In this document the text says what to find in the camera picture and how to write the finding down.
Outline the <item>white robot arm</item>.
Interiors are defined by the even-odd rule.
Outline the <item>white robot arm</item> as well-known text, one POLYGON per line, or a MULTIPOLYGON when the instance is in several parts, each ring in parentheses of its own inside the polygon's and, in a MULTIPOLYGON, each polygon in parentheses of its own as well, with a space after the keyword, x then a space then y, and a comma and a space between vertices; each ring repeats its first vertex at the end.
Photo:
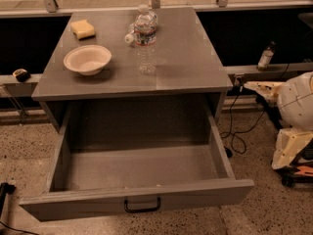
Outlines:
POLYGON ((244 88, 275 102, 282 119, 290 125, 279 131, 272 168, 289 166, 313 138, 313 72, 285 82, 248 81, 244 88))

